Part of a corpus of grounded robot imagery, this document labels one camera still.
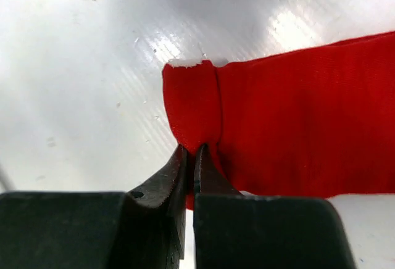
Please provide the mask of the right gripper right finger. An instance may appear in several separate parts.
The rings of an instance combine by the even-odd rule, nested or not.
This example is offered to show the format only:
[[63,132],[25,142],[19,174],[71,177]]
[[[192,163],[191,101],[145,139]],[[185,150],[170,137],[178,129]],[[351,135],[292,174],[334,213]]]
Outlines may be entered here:
[[196,154],[194,212],[198,268],[355,268],[343,223],[324,199],[247,196]]

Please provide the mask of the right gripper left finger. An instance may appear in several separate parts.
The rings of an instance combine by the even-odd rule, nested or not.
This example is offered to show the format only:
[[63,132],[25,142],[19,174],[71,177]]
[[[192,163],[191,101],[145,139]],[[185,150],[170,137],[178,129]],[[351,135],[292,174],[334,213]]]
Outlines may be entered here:
[[187,151],[128,192],[1,195],[2,268],[178,268]]

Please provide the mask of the red sock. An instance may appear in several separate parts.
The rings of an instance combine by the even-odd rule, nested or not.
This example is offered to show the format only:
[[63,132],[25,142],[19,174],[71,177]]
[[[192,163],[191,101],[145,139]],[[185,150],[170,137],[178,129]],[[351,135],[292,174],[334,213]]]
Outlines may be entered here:
[[162,71],[171,131],[206,144],[238,190],[333,197],[394,192],[394,33],[217,67]]

